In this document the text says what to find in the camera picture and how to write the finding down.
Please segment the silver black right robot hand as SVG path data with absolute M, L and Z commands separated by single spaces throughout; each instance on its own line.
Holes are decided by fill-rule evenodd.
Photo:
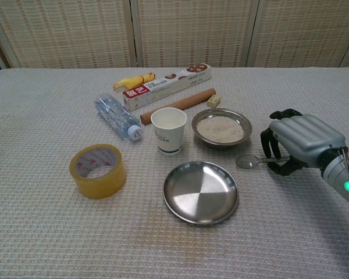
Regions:
M 286 109 L 273 112 L 270 118 L 273 121 L 261 132 L 265 156 L 280 159 L 279 145 L 290 154 L 290 159 L 283 165 L 268 163 L 278 175 L 288 176 L 303 167 L 323 170 L 346 145 L 344 135 L 313 115 Z

